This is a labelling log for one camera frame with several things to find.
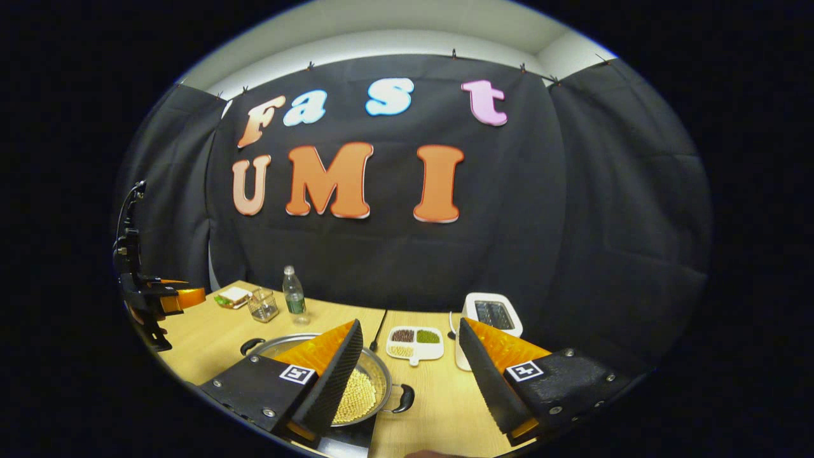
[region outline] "table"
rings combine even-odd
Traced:
[[[311,323],[297,325],[291,322],[282,293],[275,291],[280,313],[264,324],[249,315],[248,306],[231,310],[217,305],[214,296],[233,286],[249,291],[258,288],[243,281],[234,282],[207,295],[204,303],[160,322],[173,348],[158,355],[181,379],[196,385],[210,380],[237,363],[242,358],[240,346],[253,337],[270,340],[298,332],[325,332],[353,319],[359,320],[367,347],[384,316],[380,309],[306,299]],[[460,318],[460,312],[453,313],[454,323]],[[387,334],[394,326],[438,328],[444,336],[444,356],[422,360],[415,368],[406,359],[390,357],[384,348]],[[396,310],[387,313],[376,354],[390,371],[393,383],[412,386],[416,397],[407,412],[380,412],[376,416],[370,458],[402,458],[422,449],[461,456],[498,456],[531,443],[509,445],[492,419],[472,372],[455,365],[455,341],[446,337],[448,331],[449,313]],[[385,408],[394,408],[400,394],[401,390],[394,387]]]

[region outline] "cooking pot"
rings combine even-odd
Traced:
[[[250,355],[262,355],[266,358],[273,358],[274,356],[281,354],[283,351],[289,350],[290,348],[299,345],[303,341],[313,339],[318,335],[318,332],[303,332],[300,334],[291,334],[284,337],[278,337],[270,341],[255,338],[240,346],[240,354],[246,356],[247,352],[251,350],[251,352],[248,353]],[[384,362],[378,356],[376,356],[376,354],[370,351],[370,349],[362,348],[361,354],[359,355],[359,360],[357,361],[356,369],[368,376],[370,381],[373,383],[373,387],[376,389],[376,400],[374,405],[365,415],[361,416],[360,418],[357,418],[354,421],[334,423],[331,425],[331,427],[336,428],[361,423],[362,421],[376,415],[379,413],[379,411],[400,413],[413,406],[413,401],[415,400],[415,391],[413,388],[403,383],[392,383],[390,372],[387,370]],[[383,407],[384,404],[390,399],[390,393],[393,386],[399,386],[402,389],[399,407],[392,410],[387,410]]]

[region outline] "beans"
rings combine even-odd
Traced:
[[[400,329],[393,333],[390,340],[395,342],[412,342],[413,341],[413,330],[412,329]]]
[[[431,331],[418,331],[416,340],[421,343],[438,343],[441,341],[440,337],[438,337],[438,334]]]
[[[408,346],[394,345],[390,347],[390,352],[396,356],[413,356],[413,349]]]
[[[347,423],[362,418],[376,404],[376,387],[359,369],[353,369],[342,400],[334,415],[334,424]]]

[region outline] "water bottle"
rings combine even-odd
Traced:
[[[303,286],[300,284],[300,280],[297,279],[297,275],[294,275],[294,267],[286,266],[282,273],[285,274],[285,278],[282,280],[282,293],[286,296],[286,305],[294,324],[310,323],[311,320],[305,310]]]

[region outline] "glass cup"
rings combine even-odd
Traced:
[[[271,321],[279,313],[274,292],[262,288],[252,291],[252,296],[249,298],[249,313],[252,314],[253,319],[261,323]]]

